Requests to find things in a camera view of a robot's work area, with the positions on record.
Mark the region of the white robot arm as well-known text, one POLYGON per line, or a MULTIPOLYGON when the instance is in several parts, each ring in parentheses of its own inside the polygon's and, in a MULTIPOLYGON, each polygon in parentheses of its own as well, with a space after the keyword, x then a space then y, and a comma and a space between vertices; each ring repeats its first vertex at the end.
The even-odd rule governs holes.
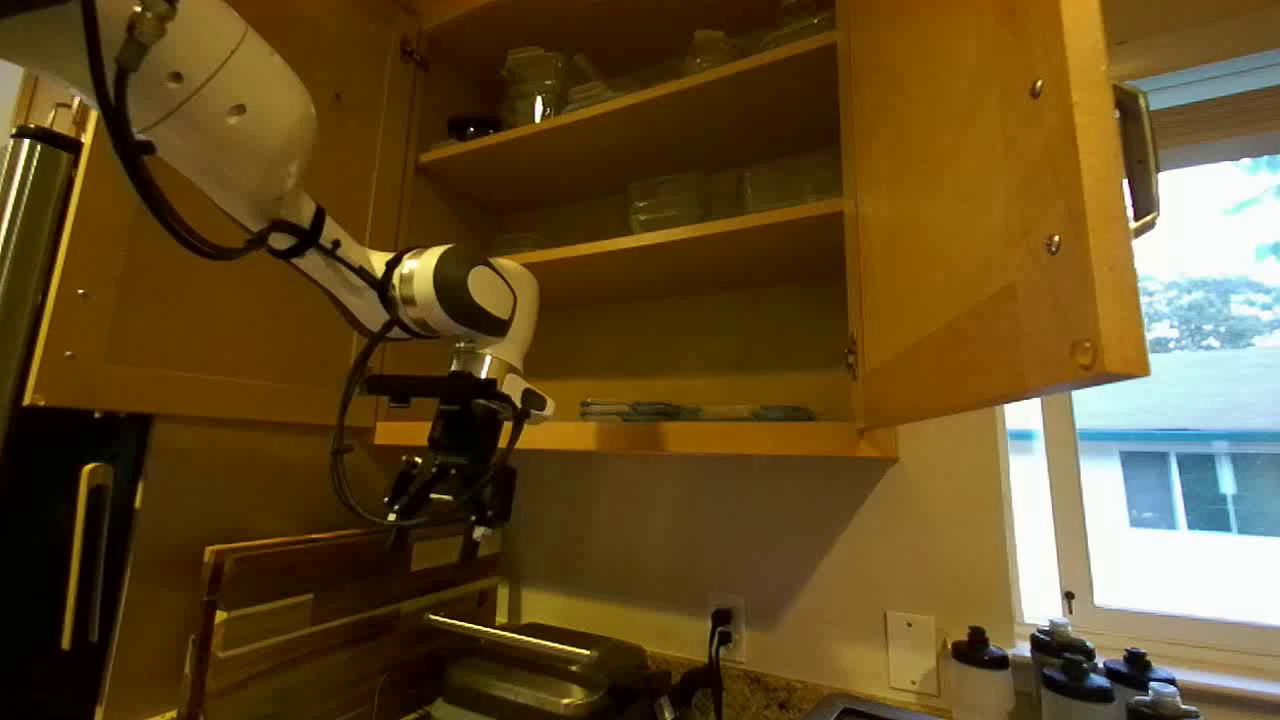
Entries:
POLYGON ((350 393, 435 405, 426 447, 368 515, 376 529, 426 529, 439 514, 500 529, 512 515, 512 447, 553 411, 523 381, 539 319, 535 278, 470 246, 362 246, 303 194, 317 145, 310 83, 229 0, 0 0, 0 62, 90 98, 135 202, 188 254, 294 264, 374 347, 454 347, 439 376, 351 369, 343 381, 350 393), (229 247, 200 235, 166 196, 166 174, 197 186, 244 235, 229 247))

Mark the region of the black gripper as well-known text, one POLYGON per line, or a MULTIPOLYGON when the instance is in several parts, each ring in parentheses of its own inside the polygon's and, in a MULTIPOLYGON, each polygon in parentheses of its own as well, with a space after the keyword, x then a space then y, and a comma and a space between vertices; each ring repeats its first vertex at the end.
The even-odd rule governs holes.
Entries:
POLYGON ((516 467, 500 432, 522 432, 523 411, 470 372, 386 376, 381 393, 398 405, 427 396, 435 405, 427 441, 401 462, 386 492, 389 524, 419 524, 427 509, 447 509, 481 529, 512 519, 516 467))

